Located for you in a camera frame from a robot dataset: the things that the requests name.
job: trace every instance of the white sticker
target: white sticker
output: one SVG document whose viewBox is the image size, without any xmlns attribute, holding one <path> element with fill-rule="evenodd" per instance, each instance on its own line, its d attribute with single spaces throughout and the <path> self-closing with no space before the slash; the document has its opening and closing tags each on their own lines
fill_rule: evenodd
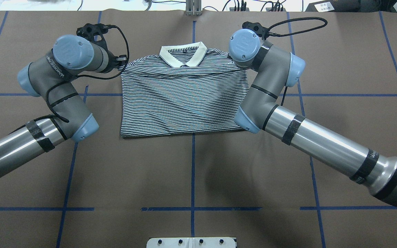
<svg viewBox="0 0 397 248">
<path fill-rule="evenodd" d="M 314 6 L 318 12 L 326 12 L 326 11 L 335 10 L 330 2 L 318 3 L 318 4 L 315 4 Z"/>
</svg>

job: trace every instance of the white collar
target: white collar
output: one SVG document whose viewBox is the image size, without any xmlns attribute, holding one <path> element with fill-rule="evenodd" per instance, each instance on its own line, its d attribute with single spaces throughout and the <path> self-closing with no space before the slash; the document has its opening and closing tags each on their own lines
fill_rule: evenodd
<svg viewBox="0 0 397 248">
<path fill-rule="evenodd" d="M 198 47 L 198 48 L 194 53 L 194 55 L 192 56 L 192 58 L 186 64 L 178 61 L 178 59 L 174 58 L 174 56 L 168 52 L 171 49 L 185 49 L 188 47 Z M 207 51 L 207 47 L 205 46 L 205 44 L 203 44 L 203 42 L 200 41 L 193 44 L 171 45 L 167 47 L 163 46 L 160 49 L 159 55 L 167 64 L 169 64 L 174 68 L 180 68 L 183 65 L 187 65 L 189 67 L 195 67 L 199 65 L 199 63 L 203 60 L 206 51 Z"/>
</svg>

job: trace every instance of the robotic arm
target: robotic arm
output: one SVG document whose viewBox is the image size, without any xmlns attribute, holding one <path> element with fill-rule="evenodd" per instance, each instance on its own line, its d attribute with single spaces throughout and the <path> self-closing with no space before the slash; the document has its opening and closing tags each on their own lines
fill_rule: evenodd
<svg viewBox="0 0 397 248">
<path fill-rule="evenodd" d="M 397 207 L 397 157 L 384 157 L 277 104 L 282 89 L 298 81 L 305 62 L 268 41 L 260 41 L 260 33 L 254 32 L 262 30 L 260 25 L 249 28 L 236 31 L 229 42 L 233 61 L 241 68 L 258 72 L 235 122 L 252 133 L 265 130 L 366 186 L 377 199 Z"/>
<path fill-rule="evenodd" d="M 107 73 L 121 65 L 125 69 L 129 55 L 116 57 L 107 49 L 103 34 L 110 28 L 117 27 L 86 24 L 78 28 L 77 36 L 63 35 L 45 56 L 18 73 L 21 88 L 31 96 L 43 97 L 54 115 L 29 121 L 0 139 L 0 177 L 68 138 L 79 142 L 99 129 L 71 81 L 81 77 L 77 75 L 83 71 Z M 95 35 L 101 36 L 101 41 L 95 41 Z"/>
</svg>

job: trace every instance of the blue joint cap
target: blue joint cap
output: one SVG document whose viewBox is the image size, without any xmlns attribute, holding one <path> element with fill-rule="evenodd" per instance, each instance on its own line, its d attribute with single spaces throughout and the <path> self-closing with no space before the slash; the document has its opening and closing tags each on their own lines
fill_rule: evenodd
<svg viewBox="0 0 397 248">
<path fill-rule="evenodd" d="M 293 87 L 296 82 L 298 82 L 305 67 L 306 62 L 302 58 L 299 58 L 292 53 L 290 54 L 290 67 L 286 82 L 287 87 Z"/>
<path fill-rule="evenodd" d="M 234 119 L 235 123 L 246 131 L 258 133 L 260 129 L 247 117 L 246 113 L 238 107 L 237 114 Z"/>
<path fill-rule="evenodd" d="M 236 31 L 229 41 L 229 55 L 237 62 L 250 61 L 260 50 L 260 38 L 249 29 Z"/>
<path fill-rule="evenodd" d="M 32 96 L 32 97 L 40 97 L 41 95 L 38 94 L 32 87 L 32 84 L 30 83 L 30 77 L 29 77 L 29 67 L 32 63 L 29 63 L 27 66 L 25 66 L 23 69 L 21 69 L 18 72 L 18 83 L 19 86 L 21 86 L 21 88 L 24 91 L 27 91 L 27 93 Z"/>
<path fill-rule="evenodd" d="M 56 61 L 67 69 L 79 70 L 87 67 L 94 58 L 94 49 L 86 39 L 66 34 L 59 37 L 53 46 Z"/>
<path fill-rule="evenodd" d="M 79 129 L 74 133 L 74 135 L 71 137 L 72 140 L 75 142 L 79 142 L 81 140 L 84 140 L 86 137 L 92 135 L 99 129 L 99 124 L 96 121 L 96 119 L 93 117 L 93 113 L 88 116 L 88 118 L 84 121 L 82 126 L 79 127 Z"/>
</svg>

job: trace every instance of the white floor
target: white floor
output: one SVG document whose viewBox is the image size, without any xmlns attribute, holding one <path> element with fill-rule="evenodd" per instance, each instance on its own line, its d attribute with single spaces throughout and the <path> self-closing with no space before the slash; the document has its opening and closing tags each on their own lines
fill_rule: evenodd
<svg viewBox="0 0 397 248">
<path fill-rule="evenodd" d="M 16 11 L 76 11 L 82 3 L 81 11 L 101 11 L 106 9 L 130 10 L 141 11 L 145 10 L 148 6 L 144 0 L 0 0 L 0 11 L 16 10 Z M 227 4 L 225 11 L 229 11 L 229 7 L 234 6 L 232 0 Z M 317 2 L 319 0 L 306 0 L 304 1 L 304 9 L 309 3 Z M 202 0 L 202 7 L 213 6 L 219 11 L 223 9 L 226 0 Z M 247 7 L 250 11 L 260 11 L 263 2 L 255 0 L 247 0 Z M 301 0 L 286 0 L 283 3 L 286 11 L 301 11 Z M 184 10 L 184 3 L 153 3 L 151 11 L 166 11 L 166 10 Z"/>
</svg>

